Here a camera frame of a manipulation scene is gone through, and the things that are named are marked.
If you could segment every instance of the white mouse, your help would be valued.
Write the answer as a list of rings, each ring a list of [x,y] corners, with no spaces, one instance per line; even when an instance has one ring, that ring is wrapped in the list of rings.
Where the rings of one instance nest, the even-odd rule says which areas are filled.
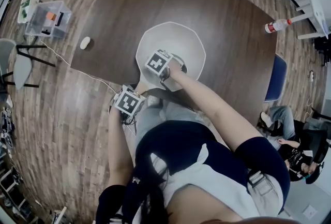
[[[91,41],[91,39],[90,39],[88,36],[86,36],[86,37],[81,41],[81,45],[80,45],[81,49],[85,49],[90,41]]]

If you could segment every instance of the orange object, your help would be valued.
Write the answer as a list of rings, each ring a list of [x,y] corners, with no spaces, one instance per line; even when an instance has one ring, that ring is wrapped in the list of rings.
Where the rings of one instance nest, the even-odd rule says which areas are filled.
[[[54,13],[52,13],[52,12],[48,12],[46,14],[46,18],[49,19],[49,20],[51,20],[51,21],[55,21],[56,15]]]

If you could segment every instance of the blue chair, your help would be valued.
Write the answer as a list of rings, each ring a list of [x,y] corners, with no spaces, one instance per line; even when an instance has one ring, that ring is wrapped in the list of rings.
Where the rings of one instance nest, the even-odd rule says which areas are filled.
[[[269,88],[264,102],[277,101],[281,96],[286,77],[287,64],[276,54],[274,60],[273,73],[271,74]]]

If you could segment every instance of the clear plastic bin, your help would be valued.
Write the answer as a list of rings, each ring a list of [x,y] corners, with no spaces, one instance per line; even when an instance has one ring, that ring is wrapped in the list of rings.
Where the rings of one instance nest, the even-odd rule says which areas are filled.
[[[55,20],[47,18],[47,13],[56,15]],[[26,27],[25,34],[32,36],[63,38],[71,17],[71,10],[63,1],[38,3]]]

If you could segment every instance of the red label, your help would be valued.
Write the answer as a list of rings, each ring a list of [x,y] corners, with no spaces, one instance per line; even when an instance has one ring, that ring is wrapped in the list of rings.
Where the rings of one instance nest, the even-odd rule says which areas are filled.
[[[270,30],[270,32],[275,32],[276,31],[274,29],[274,24],[273,23],[268,24],[268,29]]]

